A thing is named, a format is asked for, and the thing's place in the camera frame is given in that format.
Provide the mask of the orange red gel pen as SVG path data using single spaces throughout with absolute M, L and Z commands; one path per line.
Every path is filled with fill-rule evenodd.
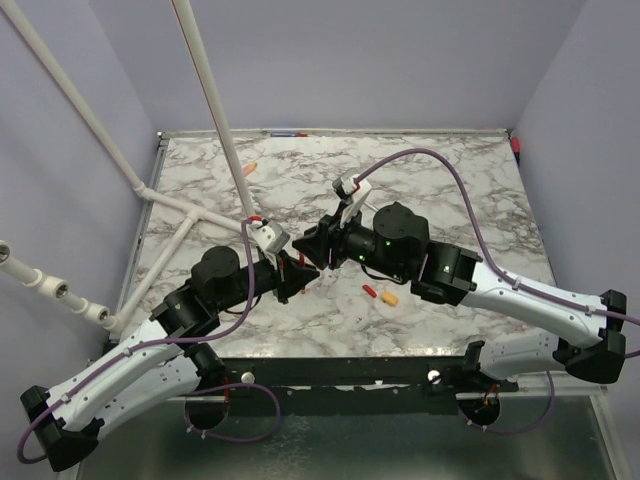
M 304 270 L 304 268 L 306 267 L 306 260 L 305 260 L 305 256 L 304 254 L 299 252 L 299 266 Z M 307 293 L 307 288 L 306 288 L 306 283 L 303 284 L 301 286 L 300 292 L 301 295 L 304 295 Z

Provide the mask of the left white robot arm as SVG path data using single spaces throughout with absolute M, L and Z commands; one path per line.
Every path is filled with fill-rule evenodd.
M 237 330 L 218 332 L 220 313 L 274 292 L 285 304 L 318 270 L 286 251 L 276 260 L 249 261 L 226 246 L 206 251 L 185 283 L 165 299 L 126 339 L 73 378 L 54 387 L 33 386 L 20 397 L 30 419 L 25 438 L 35 436 L 42 460 L 54 472 L 88 457 L 107 432 L 171 397 L 214 392 L 228 375 L 210 341 Z

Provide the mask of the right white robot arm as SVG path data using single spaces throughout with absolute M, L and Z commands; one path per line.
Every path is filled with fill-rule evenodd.
M 574 293 L 492 268 L 474 251 L 431 239 L 428 221 L 394 202 L 365 227 L 359 216 L 321 218 L 293 246 L 320 269 L 352 260 L 437 305 L 496 312 L 536 327 L 503 343 L 469 346 L 461 383 L 481 391 L 494 380 L 524 373 L 565 371 L 596 384 L 613 384 L 625 363 L 626 338 L 618 315 L 625 296 Z

